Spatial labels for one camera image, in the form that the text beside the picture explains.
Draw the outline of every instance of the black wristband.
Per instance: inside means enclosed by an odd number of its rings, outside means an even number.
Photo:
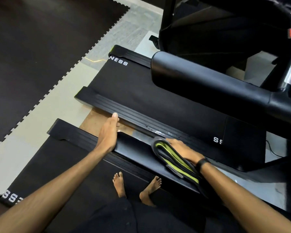
[[[197,162],[195,169],[198,173],[200,173],[200,170],[205,163],[210,163],[207,158],[202,158]]]

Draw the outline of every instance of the power cord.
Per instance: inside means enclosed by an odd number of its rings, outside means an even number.
[[[269,150],[270,150],[274,155],[276,155],[276,156],[278,156],[278,157],[280,157],[280,158],[283,158],[283,156],[280,156],[280,155],[278,155],[278,154],[275,154],[275,153],[272,151],[271,145],[269,144],[269,141],[268,141],[268,140],[266,140],[266,142],[268,143]]]

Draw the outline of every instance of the hand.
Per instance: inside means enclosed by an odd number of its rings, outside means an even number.
[[[99,150],[100,152],[107,154],[114,149],[118,136],[117,127],[120,126],[118,121],[118,114],[113,113],[112,117],[108,118],[102,125],[95,150]]]
[[[178,141],[176,139],[169,139],[166,138],[166,140],[171,144],[171,146],[186,160],[190,161],[194,166],[196,166],[197,162],[205,156],[202,154],[192,150],[190,147],[188,147],[186,144],[184,144],[182,141]]]

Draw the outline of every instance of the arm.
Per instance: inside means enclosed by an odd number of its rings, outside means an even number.
[[[194,165],[204,158],[181,141],[167,140],[181,156]],[[287,218],[211,164],[205,163],[201,174],[248,233],[291,233],[291,222]]]
[[[0,232],[42,232],[99,161],[114,149],[117,122],[114,113],[102,126],[92,152],[1,215]]]

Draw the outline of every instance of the leg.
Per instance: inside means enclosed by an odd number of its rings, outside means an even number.
[[[151,183],[140,193],[139,198],[143,204],[148,206],[156,207],[156,205],[151,201],[149,195],[161,187],[162,180],[156,176]]]
[[[119,198],[125,197],[126,198],[126,193],[124,189],[124,179],[123,179],[123,173],[119,172],[118,174],[116,173],[113,178],[113,184],[116,189],[116,192],[119,195]]]

